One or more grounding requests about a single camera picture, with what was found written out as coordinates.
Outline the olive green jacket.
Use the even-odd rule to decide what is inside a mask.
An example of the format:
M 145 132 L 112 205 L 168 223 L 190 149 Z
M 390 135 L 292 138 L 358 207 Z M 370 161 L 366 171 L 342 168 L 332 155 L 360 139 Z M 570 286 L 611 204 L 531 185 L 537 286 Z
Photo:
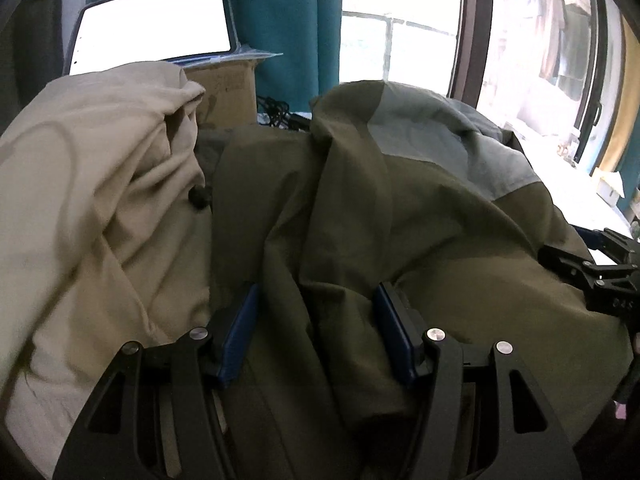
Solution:
M 342 84 L 308 131 L 203 126 L 212 298 L 264 302 L 226 397 L 244 479 L 405 479 L 430 400 L 390 370 L 373 294 L 390 283 L 464 344 L 506 340 L 570 444 L 625 376 L 623 323 L 539 263 L 590 251 L 510 134 L 401 84 Z

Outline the yellow and teal right curtain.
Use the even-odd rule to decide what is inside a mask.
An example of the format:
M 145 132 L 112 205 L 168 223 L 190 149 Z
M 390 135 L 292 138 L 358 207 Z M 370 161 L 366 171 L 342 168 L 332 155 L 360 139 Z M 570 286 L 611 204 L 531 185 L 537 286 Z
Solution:
M 616 206 L 625 211 L 639 183 L 639 39 L 626 18 L 622 18 L 622 24 L 625 38 L 622 86 L 611 133 L 598 167 L 620 174 L 625 196 Z

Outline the beige garment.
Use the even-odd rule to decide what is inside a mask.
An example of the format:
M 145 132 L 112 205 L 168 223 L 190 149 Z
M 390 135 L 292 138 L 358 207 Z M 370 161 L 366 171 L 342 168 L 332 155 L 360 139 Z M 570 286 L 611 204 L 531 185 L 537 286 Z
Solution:
M 41 478 L 125 342 L 208 318 L 203 96 L 175 64 L 127 64 L 49 82 L 2 133 L 1 443 Z

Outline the hanging dark green garment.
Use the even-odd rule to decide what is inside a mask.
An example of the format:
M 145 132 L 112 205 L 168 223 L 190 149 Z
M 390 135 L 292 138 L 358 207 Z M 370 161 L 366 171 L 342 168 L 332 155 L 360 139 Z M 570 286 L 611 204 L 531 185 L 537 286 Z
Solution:
M 561 30 L 558 86 L 573 101 L 582 98 L 587 73 L 591 36 L 591 18 L 580 6 L 565 7 Z

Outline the hanging pink garment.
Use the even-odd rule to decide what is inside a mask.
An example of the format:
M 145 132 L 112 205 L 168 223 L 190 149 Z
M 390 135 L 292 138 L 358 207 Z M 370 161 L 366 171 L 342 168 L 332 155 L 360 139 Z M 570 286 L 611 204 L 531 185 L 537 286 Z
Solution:
M 561 35 L 564 28 L 564 0 L 542 0 L 539 76 L 545 80 L 551 80 L 556 76 L 560 59 Z

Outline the cardboard box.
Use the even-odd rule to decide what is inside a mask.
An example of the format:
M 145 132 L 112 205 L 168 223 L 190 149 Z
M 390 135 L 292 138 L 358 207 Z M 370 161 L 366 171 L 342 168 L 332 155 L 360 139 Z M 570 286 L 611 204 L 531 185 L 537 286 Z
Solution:
M 205 89 L 196 110 L 200 126 L 232 128 L 257 122 L 256 66 L 256 61 L 239 60 L 184 70 Z

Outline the balcony railing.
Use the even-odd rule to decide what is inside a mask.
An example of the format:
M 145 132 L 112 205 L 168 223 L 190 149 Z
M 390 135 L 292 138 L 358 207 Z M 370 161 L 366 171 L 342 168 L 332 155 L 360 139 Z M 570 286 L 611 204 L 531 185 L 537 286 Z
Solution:
M 457 35 L 380 14 L 342 13 L 340 81 L 387 80 L 448 92 Z

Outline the tablet with white screen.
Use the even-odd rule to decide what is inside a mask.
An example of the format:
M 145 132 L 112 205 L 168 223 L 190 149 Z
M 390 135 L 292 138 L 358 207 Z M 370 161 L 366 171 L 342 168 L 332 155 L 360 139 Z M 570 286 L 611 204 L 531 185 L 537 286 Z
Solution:
M 238 47 L 230 0 L 101 0 L 78 16 L 65 73 L 145 61 L 189 62 Z

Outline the teal left curtain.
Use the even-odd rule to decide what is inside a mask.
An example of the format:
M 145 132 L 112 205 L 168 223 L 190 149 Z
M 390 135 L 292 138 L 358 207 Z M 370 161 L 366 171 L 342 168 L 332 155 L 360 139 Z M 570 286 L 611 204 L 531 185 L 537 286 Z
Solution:
M 342 0 L 230 3 L 239 43 L 274 54 L 256 70 L 258 96 L 308 112 L 313 98 L 338 84 Z

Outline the black window frame post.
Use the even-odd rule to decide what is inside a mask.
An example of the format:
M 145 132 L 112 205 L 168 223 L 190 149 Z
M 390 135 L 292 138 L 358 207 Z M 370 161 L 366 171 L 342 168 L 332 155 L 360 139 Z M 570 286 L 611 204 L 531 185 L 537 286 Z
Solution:
M 490 43 L 494 0 L 461 0 L 450 98 L 477 107 Z

